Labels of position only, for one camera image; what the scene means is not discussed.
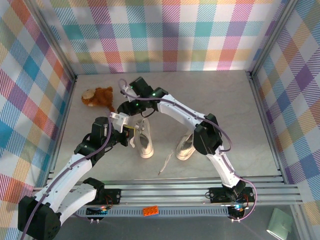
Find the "checkered fabric wall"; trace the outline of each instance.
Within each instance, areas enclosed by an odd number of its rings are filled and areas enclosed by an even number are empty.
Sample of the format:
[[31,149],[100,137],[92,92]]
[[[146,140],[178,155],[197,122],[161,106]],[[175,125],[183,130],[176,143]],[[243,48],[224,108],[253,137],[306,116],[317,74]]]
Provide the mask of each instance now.
[[320,0],[300,0],[258,74],[289,182],[320,239]]
[[44,178],[71,81],[23,0],[0,0],[0,239]]
[[285,5],[287,4],[287,2],[288,2],[288,0],[281,0],[281,3],[280,3],[280,5],[278,6],[278,9],[275,12],[275,14],[274,14],[274,16],[272,18],[272,21],[270,22],[269,27],[265,31],[265,34],[264,34],[264,36],[262,38],[262,41],[260,42],[258,50],[255,52],[255,55],[253,57],[253,61],[252,61],[251,65],[250,65],[250,68],[248,69],[249,72],[251,72],[254,69],[254,67],[255,67],[255,65],[256,65],[256,63],[257,63],[257,61],[258,61],[258,59],[259,59],[259,57],[261,55],[261,52],[262,52],[262,50],[263,50],[263,48],[264,48],[269,36],[274,31],[276,23],[277,23],[279,17],[281,16],[281,13],[282,13]]
[[38,2],[74,71],[104,74],[248,69],[281,0]]

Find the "brown plush toy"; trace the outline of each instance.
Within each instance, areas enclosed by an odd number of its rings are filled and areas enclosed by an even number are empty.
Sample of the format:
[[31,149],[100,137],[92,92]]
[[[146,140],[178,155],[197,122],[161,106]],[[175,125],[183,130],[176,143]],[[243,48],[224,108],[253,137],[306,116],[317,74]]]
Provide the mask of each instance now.
[[107,88],[98,87],[96,89],[88,89],[82,94],[81,100],[85,105],[89,107],[105,106],[111,112],[115,112],[115,109],[112,106],[114,97],[112,93],[113,91],[114,90],[111,86]]

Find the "white sneaker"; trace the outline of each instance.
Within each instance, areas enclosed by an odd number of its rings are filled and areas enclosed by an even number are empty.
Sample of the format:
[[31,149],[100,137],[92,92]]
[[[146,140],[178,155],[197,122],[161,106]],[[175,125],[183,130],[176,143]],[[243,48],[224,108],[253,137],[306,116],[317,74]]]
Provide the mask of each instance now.
[[194,135],[193,132],[188,131],[185,135],[181,137],[178,145],[176,146],[175,156],[181,160],[185,161],[191,157],[195,152],[194,147]]
[[140,156],[144,159],[151,158],[154,154],[150,136],[150,124],[147,118],[139,119],[135,123],[134,144],[138,149]]

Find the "metal frame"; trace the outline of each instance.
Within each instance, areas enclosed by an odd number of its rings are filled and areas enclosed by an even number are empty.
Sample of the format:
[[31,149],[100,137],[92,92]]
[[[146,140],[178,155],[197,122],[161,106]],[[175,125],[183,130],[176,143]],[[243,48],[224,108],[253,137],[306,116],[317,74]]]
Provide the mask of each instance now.
[[60,147],[61,147],[61,142],[62,142],[62,138],[63,138],[63,133],[65,131],[66,128],[66,124],[67,124],[67,119],[68,119],[68,115],[69,115],[69,111],[70,111],[70,107],[71,107],[71,101],[72,98],[74,96],[74,92],[75,92],[75,88],[76,88],[76,83],[77,80],[72,82],[71,88],[70,88],[70,93],[69,93],[69,97],[66,101],[66,108],[64,110],[63,113],[63,117],[62,117],[62,122],[61,122],[61,127],[57,133],[58,139],[55,142],[55,145],[53,147],[53,154],[50,157],[49,160],[49,167],[47,167],[45,174],[44,174],[44,178],[41,182],[41,186],[45,186],[47,184],[48,179],[50,178],[49,175],[50,173],[55,169],[56,167],[56,163],[58,160],[58,155],[59,155],[59,151],[60,151]]
[[282,29],[284,28],[285,24],[287,23],[291,13],[293,12],[293,10],[296,7],[298,1],[299,0],[288,0],[286,5],[284,6],[284,8],[280,14],[280,18],[276,22],[274,30],[272,31],[272,33],[268,37],[265,45],[262,48],[262,52],[261,52],[258,60],[256,61],[255,66],[252,69],[252,72],[251,72],[252,79],[256,78],[259,70],[263,66],[267,56],[269,55],[272,47],[276,43],[280,33],[282,32]]
[[45,36],[46,40],[48,41],[49,45],[52,47],[55,55],[59,59],[59,61],[62,63],[63,69],[66,71],[66,74],[70,79],[75,81],[77,78],[77,75],[73,71],[71,65],[69,64],[69,61],[64,54],[63,50],[61,49],[55,35],[53,34],[50,27],[47,25],[47,22],[45,18],[43,17],[42,13],[38,9],[38,5],[36,1],[34,0],[24,0],[25,5],[29,9],[31,15],[35,19],[36,23],[41,29],[41,32]]
[[303,240],[315,240],[316,235],[312,229],[303,205],[291,205],[292,215],[297,227],[299,236]]
[[247,72],[246,75],[247,75],[247,78],[248,78],[248,81],[249,81],[249,84],[250,84],[250,87],[252,90],[253,98],[254,98],[258,113],[260,115],[260,119],[261,119],[261,122],[263,125],[263,129],[264,129],[267,141],[270,146],[270,150],[271,150],[275,165],[276,165],[277,169],[282,172],[284,182],[286,184],[289,184],[289,180],[288,180],[287,175],[285,173],[285,168],[283,167],[283,164],[280,161],[280,155],[277,150],[276,143],[274,141],[270,125],[268,123],[268,118],[267,118],[266,112],[264,111],[262,100],[259,96],[259,90],[258,90],[257,84],[255,83],[255,81],[253,81],[249,72]]
[[[258,205],[296,205],[302,199],[296,185],[285,184],[280,171],[275,176],[250,176],[246,179],[253,182],[258,193]],[[227,206],[230,203],[210,203],[205,197],[208,188],[221,187],[219,177],[206,178],[171,178],[144,180],[105,181],[106,189],[121,189],[121,201],[117,207],[203,207]],[[82,182],[72,188],[75,190]],[[37,193],[42,188],[34,188]]]

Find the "black bracket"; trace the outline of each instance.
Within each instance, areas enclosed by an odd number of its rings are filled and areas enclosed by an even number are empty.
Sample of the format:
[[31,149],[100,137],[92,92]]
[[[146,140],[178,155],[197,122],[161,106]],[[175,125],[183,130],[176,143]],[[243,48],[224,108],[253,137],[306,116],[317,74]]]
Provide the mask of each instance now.
[[86,205],[118,205],[121,199],[121,189],[112,188],[105,189],[105,184],[92,177],[83,181],[84,184],[89,184],[96,189],[95,199],[88,202]]
[[[205,119],[218,125],[217,118],[208,114]],[[195,126],[193,132],[193,146],[201,154],[215,154],[216,149],[222,145],[221,132],[210,123],[202,121]]]
[[[146,81],[140,76],[133,82],[131,82],[130,87],[134,93],[140,98],[162,98],[167,95],[168,92],[161,87],[157,87],[155,90],[146,83]],[[118,113],[124,113],[129,116],[134,116],[144,112],[147,109],[158,110],[158,100],[141,101],[133,100],[131,102],[123,102],[117,109]]]
[[[92,124],[91,133],[87,134],[82,142],[76,147],[74,150],[74,154],[81,154],[87,156],[96,150],[98,150],[107,140],[107,133],[109,131],[109,120],[105,116],[97,117]],[[134,136],[134,129],[123,127],[122,133],[118,132],[111,128],[111,136],[105,147],[112,148],[117,143],[127,147],[129,144],[129,140]],[[94,166],[99,159],[101,159],[105,155],[105,149],[102,149],[97,154],[93,155],[90,160],[92,166]]]
[[244,209],[239,209],[235,206],[228,206],[229,219],[241,219],[245,215]]
[[104,205],[104,207],[87,207],[86,214],[87,215],[97,215],[98,217],[88,216],[88,219],[93,220],[102,220],[104,219],[101,215],[107,215],[108,210],[112,208],[113,205],[119,205],[121,199],[121,189],[113,188],[113,189],[101,189],[99,192],[99,198],[95,199],[91,202],[88,202],[86,205]]
[[206,194],[206,198],[210,199],[212,204],[230,204],[232,206],[244,203],[253,203],[255,201],[252,187],[245,187],[236,200],[232,200],[226,194],[226,190],[222,187],[210,187]]
[[[23,232],[27,221],[38,201],[34,197],[24,196],[18,205],[18,229]],[[26,234],[38,240],[52,240],[61,227],[61,213],[55,213],[50,204],[41,203],[34,214]]]

